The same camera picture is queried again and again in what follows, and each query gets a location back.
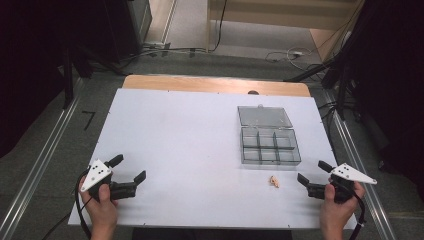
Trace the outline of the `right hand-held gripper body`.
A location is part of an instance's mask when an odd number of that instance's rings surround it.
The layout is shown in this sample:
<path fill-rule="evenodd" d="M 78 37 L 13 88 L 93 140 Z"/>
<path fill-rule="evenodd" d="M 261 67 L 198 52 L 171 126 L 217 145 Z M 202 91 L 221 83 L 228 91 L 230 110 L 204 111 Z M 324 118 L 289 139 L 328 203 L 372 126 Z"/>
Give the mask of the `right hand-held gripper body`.
<path fill-rule="evenodd" d="M 376 179 L 369 177 L 346 163 L 333 167 L 332 172 L 329 174 L 331 184 L 335 187 L 335 202 L 339 204 L 345 203 L 353 197 L 354 182 L 373 185 L 377 183 Z M 324 199 L 324 185 L 310 182 L 310 186 L 306 190 L 309 197 Z"/>

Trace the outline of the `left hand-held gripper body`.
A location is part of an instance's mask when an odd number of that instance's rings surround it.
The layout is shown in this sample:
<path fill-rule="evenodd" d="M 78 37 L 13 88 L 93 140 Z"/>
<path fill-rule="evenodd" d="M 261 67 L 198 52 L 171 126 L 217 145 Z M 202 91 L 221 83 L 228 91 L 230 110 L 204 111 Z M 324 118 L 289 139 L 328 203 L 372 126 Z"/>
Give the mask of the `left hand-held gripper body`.
<path fill-rule="evenodd" d="M 132 198 L 136 195 L 137 186 L 132 182 L 117 183 L 111 180 L 112 168 L 107 167 L 105 162 L 97 159 L 89 167 L 87 176 L 80 190 L 88 192 L 92 198 L 99 200 L 98 191 L 102 184 L 107 184 L 110 189 L 110 199 L 119 200 Z"/>

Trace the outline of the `clear plastic compartment box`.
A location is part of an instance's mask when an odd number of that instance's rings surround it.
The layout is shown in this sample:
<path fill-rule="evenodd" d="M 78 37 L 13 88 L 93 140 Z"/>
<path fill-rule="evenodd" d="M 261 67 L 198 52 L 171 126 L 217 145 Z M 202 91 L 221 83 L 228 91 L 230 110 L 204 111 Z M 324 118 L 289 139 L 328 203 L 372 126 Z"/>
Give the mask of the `clear plastic compartment box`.
<path fill-rule="evenodd" d="M 241 162 L 297 166 L 301 163 L 293 125 L 282 107 L 239 106 Z"/>

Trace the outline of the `person's left hand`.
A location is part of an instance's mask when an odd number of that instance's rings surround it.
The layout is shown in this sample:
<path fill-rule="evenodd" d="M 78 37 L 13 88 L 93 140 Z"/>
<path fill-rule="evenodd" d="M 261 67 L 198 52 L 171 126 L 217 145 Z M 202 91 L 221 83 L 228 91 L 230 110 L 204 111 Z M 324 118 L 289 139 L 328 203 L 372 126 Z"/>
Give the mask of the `person's left hand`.
<path fill-rule="evenodd" d="M 80 192 L 89 213 L 93 229 L 114 229 L 117 225 L 117 202 L 110 200 L 110 189 L 107 184 L 99 187 L 99 200 L 91 200 L 88 192 Z"/>

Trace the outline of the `person's right hand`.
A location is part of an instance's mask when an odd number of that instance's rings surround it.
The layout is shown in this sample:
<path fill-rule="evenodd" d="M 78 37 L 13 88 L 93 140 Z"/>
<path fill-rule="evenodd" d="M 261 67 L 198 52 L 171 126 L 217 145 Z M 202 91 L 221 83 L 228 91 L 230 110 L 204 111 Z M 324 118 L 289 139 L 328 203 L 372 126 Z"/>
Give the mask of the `person's right hand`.
<path fill-rule="evenodd" d="M 347 221 L 353 215 L 358 200 L 352 197 L 345 203 L 335 202 L 335 187 L 332 184 L 325 186 L 324 202 L 320 210 L 320 227 L 327 235 L 342 232 Z"/>

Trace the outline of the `black metal stand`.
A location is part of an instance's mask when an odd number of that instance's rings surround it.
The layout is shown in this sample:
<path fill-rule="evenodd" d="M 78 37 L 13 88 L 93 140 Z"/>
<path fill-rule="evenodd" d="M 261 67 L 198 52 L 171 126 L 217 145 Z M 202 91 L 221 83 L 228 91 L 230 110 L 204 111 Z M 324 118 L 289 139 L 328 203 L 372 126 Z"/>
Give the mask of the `black metal stand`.
<path fill-rule="evenodd" d="M 95 55 L 87 47 L 76 45 L 75 47 L 65 46 L 63 48 L 63 74 L 65 100 L 63 108 L 67 109 L 74 98 L 73 70 L 83 78 L 90 78 L 93 69 L 88 59 Z"/>
<path fill-rule="evenodd" d="M 321 82 L 325 89 L 330 89 L 336 82 L 339 83 L 338 93 L 336 98 L 335 110 L 342 121 L 345 120 L 345 97 L 347 93 L 347 86 L 350 77 L 352 76 L 352 66 L 349 62 L 344 60 L 337 60 L 336 58 L 324 61 L 298 76 L 287 79 L 287 82 L 298 83 L 304 79 L 311 77 L 318 72 L 326 70 L 326 74 Z"/>

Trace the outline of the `black curtain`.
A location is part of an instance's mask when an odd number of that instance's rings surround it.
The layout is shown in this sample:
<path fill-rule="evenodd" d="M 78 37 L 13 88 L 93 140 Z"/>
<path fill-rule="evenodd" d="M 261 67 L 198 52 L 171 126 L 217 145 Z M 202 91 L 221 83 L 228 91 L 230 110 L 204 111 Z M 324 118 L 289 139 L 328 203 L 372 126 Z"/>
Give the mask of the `black curtain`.
<path fill-rule="evenodd" d="M 365 0 L 352 39 L 354 96 L 378 151 L 424 194 L 424 0 Z"/>
<path fill-rule="evenodd" d="M 0 0 L 0 158 L 64 92 L 63 48 L 118 62 L 114 0 Z"/>

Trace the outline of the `dark cabinet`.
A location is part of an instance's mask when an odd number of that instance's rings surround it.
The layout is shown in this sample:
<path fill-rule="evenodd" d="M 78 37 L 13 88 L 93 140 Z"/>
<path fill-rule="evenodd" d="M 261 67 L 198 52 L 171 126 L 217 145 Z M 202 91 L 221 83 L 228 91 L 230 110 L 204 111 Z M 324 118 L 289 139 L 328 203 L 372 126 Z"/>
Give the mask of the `dark cabinet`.
<path fill-rule="evenodd" d="M 119 60 L 137 55 L 145 43 L 152 14 L 149 0 L 114 0 L 113 24 Z"/>

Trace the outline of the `light wooden furniture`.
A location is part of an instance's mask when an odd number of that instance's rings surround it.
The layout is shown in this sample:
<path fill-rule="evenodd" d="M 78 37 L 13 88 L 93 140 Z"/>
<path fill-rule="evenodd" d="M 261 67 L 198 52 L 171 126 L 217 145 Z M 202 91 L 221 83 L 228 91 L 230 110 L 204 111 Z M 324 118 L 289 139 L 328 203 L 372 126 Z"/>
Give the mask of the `light wooden furniture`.
<path fill-rule="evenodd" d="M 206 39 L 211 21 L 223 19 L 265 25 L 307 28 L 322 61 L 329 60 L 352 30 L 365 0 L 206 0 Z"/>

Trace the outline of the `aluminium floor rail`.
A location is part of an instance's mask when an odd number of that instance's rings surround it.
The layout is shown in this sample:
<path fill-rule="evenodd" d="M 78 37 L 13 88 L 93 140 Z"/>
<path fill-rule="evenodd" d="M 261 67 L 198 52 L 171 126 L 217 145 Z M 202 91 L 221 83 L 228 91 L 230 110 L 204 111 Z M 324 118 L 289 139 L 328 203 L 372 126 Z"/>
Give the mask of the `aluminium floor rail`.
<path fill-rule="evenodd" d="M 0 207 L 0 240 L 10 240 L 19 224 L 54 151 L 62 138 L 86 80 L 78 78 L 72 87 L 74 98 L 63 109 L 54 100 L 25 132 L 18 145 L 0 159 L 0 194 L 11 200 Z"/>
<path fill-rule="evenodd" d="M 330 145 L 333 148 L 333 153 L 336 154 L 335 142 L 333 137 L 336 137 L 341 141 L 344 153 L 347 156 L 346 160 L 342 160 L 339 156 L 336 157 L 338 163 L 347 163 L 359 171 L 368 174 L 369 171 L 366 169 L 361 154 L 352 138 L 351 131 L 345 120 L 334 110 L 326 123 L 327 136 L 330 140 Z M 394 228 L 389 220 L 389 215 L 385 211 L 381 199 L 377 193 L 375 185 L 364 186 L 366 195 L 364 197 L 364 204 L 367 207 L 367 213 L 371 216 L 372 221 L 376 227 L 376 230 L 381 240 L 398 240 L 398 237 L 394 231 Z"/>

